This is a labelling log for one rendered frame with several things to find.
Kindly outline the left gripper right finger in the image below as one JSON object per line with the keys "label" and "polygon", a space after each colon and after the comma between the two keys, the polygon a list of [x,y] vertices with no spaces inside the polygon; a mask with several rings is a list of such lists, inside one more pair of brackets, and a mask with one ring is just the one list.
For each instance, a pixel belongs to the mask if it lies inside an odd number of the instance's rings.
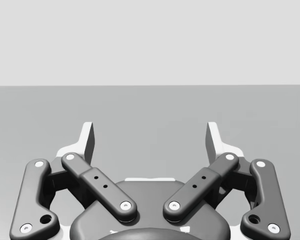
{"label": "left gripper right finger", "polygon": [[231,192],[244,192],[250,210],[239,229],[250,240],[290,240],[291,230],[274,165],[265,159],[251,162],[243,151],[222,141],[216,122],[208,122],[205,147],[209,166],[199,170],[163,205],[164,218],[184,220],[202,201],[216,208]]}

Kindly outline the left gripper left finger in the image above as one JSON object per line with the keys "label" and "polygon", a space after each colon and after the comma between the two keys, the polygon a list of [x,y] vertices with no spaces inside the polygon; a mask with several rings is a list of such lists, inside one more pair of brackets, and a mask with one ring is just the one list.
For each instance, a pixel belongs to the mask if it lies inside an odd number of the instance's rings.
{"label": "left gripper left finger", "polygon": [[77,219],[64,226],[50,209],[56,192],[65,189],[85,210],[98,203],[119,224],[138,217],[136,202],[91,166],[94,147],[93,123],[85,122],[78,141],[59,149],[52,162],[34,159],[26,165],[9,231],[11,240],[84,240]]}

